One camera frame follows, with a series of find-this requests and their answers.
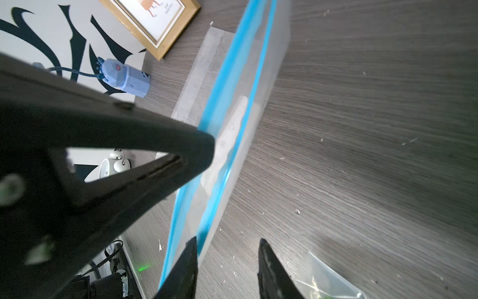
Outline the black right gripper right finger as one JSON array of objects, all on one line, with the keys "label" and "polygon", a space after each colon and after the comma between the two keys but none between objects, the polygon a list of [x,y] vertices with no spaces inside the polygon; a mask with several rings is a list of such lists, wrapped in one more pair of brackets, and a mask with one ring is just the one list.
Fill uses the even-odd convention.
[{"label": "black right gripper right finger", "polygon": [[266,239],[260,240],[258,265],[261,299],[304,299]]}]

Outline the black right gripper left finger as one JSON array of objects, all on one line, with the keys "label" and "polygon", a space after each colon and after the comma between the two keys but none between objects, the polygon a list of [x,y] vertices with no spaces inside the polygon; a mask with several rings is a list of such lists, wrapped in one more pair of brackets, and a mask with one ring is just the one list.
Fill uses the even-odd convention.
[{"label": "black right gripper left finger", "polygon": [[197,276],[197,238],[193,237],[154,299],[195,299]]}]

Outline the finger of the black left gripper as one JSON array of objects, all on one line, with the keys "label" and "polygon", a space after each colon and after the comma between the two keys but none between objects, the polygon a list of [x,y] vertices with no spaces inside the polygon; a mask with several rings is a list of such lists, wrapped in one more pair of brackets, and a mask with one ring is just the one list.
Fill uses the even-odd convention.
[{"label": "finger of the black left gripper", "polygon": [[[163,157],[87,181],[68,151]],[[1,297],[50,299],[101,250],[212,163],[215,140],[1,56]]]}]

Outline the white twin-bell alarm clock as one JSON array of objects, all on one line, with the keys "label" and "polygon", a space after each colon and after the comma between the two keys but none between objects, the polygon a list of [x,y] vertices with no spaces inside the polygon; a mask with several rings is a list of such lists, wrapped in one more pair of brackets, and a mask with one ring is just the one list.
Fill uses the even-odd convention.
[{"label": "white twin-bell alarm clock", "polygon": [[98,178],[103,179],[131,169],[129,159],[122,149],[114,149],[108,158],[105,158],[99,168]]}]

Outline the gold framed plant picture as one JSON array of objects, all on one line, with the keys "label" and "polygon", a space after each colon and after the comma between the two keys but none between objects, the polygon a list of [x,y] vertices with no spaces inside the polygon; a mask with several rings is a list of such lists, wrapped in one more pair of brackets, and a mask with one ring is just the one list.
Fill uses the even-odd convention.
[{"label": "gold framed plant picture", "polygon": [[201,5],[196,0],[101,0],[157,60],[163,59]]}]

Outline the clear zip-top bag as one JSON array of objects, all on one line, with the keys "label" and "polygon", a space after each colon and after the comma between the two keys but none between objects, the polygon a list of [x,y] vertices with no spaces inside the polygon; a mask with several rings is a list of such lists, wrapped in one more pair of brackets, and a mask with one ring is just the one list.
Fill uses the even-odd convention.
[{"label": "clear zip-top bag", "polygon": [[203,173],[176,192],[160,284],[187,242],[203,261],[239,178],[290,41],[290,1],[250,1],[235,32],[211,27],[172,117],[215,139]]},{"label": "clear zip-top bag", "polygon": [[293,281],[305,299],[367,298],[361,290],[312,252],[305,255]]}]

